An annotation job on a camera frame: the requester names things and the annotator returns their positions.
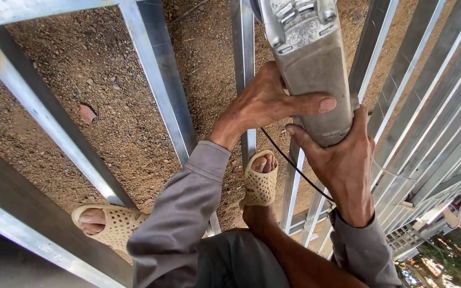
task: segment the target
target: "white string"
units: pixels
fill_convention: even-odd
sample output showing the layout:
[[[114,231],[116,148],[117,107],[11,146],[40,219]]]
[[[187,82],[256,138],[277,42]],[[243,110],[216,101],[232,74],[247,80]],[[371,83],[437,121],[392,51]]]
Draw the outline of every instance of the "white string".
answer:
[[[394,174],[394,173],[391,173],[391,172],[387,171],[387,170],[384,169],[382,166],[378,165],[378,163],[376,163],[376,160],[375,160],[374,157],[372,157],[372,158],[373,158],[373,163],[375,163],[375,165],[376,165],[380,170],[382,170],[383,172],[385,172],[385,173],[387,173],[387,174],[389,174],[389,175],[391,175],[391,176],[394,176],[394,177],[398,177],[398,178],[402,178],[402,179],[405,179],[405,180],[413,181],[414,184],[417,184],[417,183],[418,183],[416,180],[413,180],[413,179],[407,178],[407,177],[405,177],[405,176],[397,175],[397,174]]]

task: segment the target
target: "forearm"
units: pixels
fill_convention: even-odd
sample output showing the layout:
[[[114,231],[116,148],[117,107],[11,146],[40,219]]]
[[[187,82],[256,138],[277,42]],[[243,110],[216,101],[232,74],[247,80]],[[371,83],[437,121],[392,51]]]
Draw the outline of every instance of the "forearm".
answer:
[[[339,267],[370,288],[402,287],[392,260],[392,250],[373,215],[363,228],[349,226],[337,209],[330,213],[334,258]]]
[[[219,145],[201,141],[159,195],[149,218],[131,235],[127,249],[140,263],[137,287],[195,285],[195,245],[220,202],[229,154]]]
[[[278,225],[258,227],[253,229],[253,233],[271,250],[293,288],[366,288],[343,269],[291,239]]]

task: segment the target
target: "gray pants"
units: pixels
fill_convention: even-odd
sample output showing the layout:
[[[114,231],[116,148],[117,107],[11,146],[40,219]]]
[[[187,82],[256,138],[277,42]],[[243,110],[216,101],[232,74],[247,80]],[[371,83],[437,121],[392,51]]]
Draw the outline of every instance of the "gray pants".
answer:
[[[277,259],[251,232],[227,231],[204,238],[197,251],[195,288],[289,287]]]

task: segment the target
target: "foot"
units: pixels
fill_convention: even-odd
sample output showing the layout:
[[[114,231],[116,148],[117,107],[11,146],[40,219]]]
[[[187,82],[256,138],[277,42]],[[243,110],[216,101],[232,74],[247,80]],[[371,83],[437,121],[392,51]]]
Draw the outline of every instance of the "foot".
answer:
[[[278,164],[279,162],[273,154],[266,154],[264,157],[257,158],[252,163],[252,169],[259,173],[268,173],[275,169]],[[243,208],[243,221],[252,232],[265,226],[278,226],[273,204],[268,206],[245,206]]]
[[[106,216],[102,209],[86,209],[86,211],[81,214],[78,223],[83,232],[88,235],[95,235],[105,228]]]

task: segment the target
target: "hand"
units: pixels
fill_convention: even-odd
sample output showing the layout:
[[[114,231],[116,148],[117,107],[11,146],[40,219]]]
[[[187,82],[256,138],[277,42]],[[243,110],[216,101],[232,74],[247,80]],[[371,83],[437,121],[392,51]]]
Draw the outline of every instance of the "hand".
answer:
[[[292,115],[332,110],[336,100],[328,94],[288,96],[275,62],[267,62],[214,124],[210,141],[231,150],[248,129],[261,128]]]
[[[370,191],[375,141],[366,128],[367,110],[363,106],[355,110],[349,134],[328,148],[321,148],[298,125],[286,125],[317,178],[328,188],[341,216],[354,227],[367,226],[375,212]]]

